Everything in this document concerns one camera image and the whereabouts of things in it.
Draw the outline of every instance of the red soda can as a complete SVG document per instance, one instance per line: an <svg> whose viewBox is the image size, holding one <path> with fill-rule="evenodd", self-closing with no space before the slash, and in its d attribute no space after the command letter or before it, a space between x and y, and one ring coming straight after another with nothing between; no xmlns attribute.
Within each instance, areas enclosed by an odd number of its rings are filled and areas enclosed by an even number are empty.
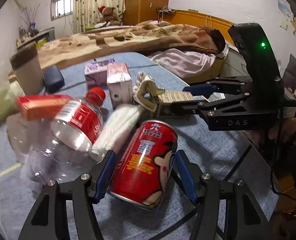
<svg viewBox="0 0 296 240"><path fill-rule="evenodd" d="M174 164L177 139L168 124L144 122L117 165L108 193L148 210L158 206Z"/></svg>

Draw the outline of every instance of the white wall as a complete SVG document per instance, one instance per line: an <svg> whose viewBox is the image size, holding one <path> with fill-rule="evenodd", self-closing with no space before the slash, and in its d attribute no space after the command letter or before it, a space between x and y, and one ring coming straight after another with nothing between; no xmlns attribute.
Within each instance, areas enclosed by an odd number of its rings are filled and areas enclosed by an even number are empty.
<svg viewBox="0 0 296 240"><path fill-rule="evenodd" d="M279 26L285 16L278 9L278 0L169 0L169 7L195 9L233 23L257 22L264 29L277 60L281 61L282 72L289 62L290 53L296 58L292 17L288 18L287 31Z"/></svg>
<svg viewBox="0 0 296 240"><path fill-rule="evenodd" d="M11 72L9 57L16 51L19 38L20 10L14 0L8 0L0 9L0 72Z"/></svg>
<svg viewBox="0 0 296 240"><path fill-rule="evenodd" d="M70 26L70 23L72 24L72 15L51 21L50 0L18 0L18 1L22 6L31 7L31 8L34 8L34 6L37 3L41 3L35 18L36 28L38 30L46 29L54 26L55 37L57 39L65 36L70 36L73 34L72 28ZM27 24L23 24L23 26L25 29L28 29Z"/></svg>

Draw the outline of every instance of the brown blanket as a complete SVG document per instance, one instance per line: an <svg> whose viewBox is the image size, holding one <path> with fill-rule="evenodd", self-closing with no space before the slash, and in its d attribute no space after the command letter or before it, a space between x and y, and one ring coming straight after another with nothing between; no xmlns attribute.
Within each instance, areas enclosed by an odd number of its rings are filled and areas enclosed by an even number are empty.
<svg viewBox="0 0 296 240"><path fill-rule="evenodd" d="M158 27L147 23L118 30L78 33L51 41L40 48L38 56L42 69L51 65L62 69L85 60L126 51L149 55L176 48L218 54L225 44L218 29L184 24Z"/></svg>

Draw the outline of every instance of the metal bolt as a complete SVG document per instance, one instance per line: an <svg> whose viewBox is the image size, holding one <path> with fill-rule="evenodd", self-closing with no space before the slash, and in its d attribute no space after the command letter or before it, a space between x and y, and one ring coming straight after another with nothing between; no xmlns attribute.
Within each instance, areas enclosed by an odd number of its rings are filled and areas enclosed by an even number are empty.
<svg viewBox="0 0 296 240"><path fill-rule="evenodd" d="M54 179L51 179L50 181L47 182L48 186L54 186L56 184L56 181Z"/></svg>
<svg viewBox="0 0 296 240"><path fill-rule="evenodd" d="M82 174L82 176L80 176L82 180L86 180L90 178L90 175L88 173L84 173Z"/></svg>
<svg viewBox="0 0 296 240"><path fill-rule="evenodd" d="M244 185L244 181L241 180L241 179L237 179L237 180L235 181L235 184L237 184L238 186L243 186L243 185Z"/></svg>
<svg viewBox="0 0 296 240"><path fill-rule="evenodd" d="M201 176L203 179L210 179L211 175L209 173L203 173Z"/></svg>

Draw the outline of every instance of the yellow line on tablecloth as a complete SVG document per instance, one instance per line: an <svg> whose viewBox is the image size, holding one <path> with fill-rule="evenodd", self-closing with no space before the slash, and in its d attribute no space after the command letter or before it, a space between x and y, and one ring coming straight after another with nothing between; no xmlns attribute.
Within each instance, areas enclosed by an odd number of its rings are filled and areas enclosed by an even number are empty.
<svg viewBox="0 0 296 240"><path fill-rule="evenodd" d="M19 168L19 167L21 167L21 166L22 166L21 163L16 163L15 165L9 167L8 169L2 171L2 172L0 173L0 177L6 175L7 173L10 173L11 171L16 170L17 168Z"/></svg>

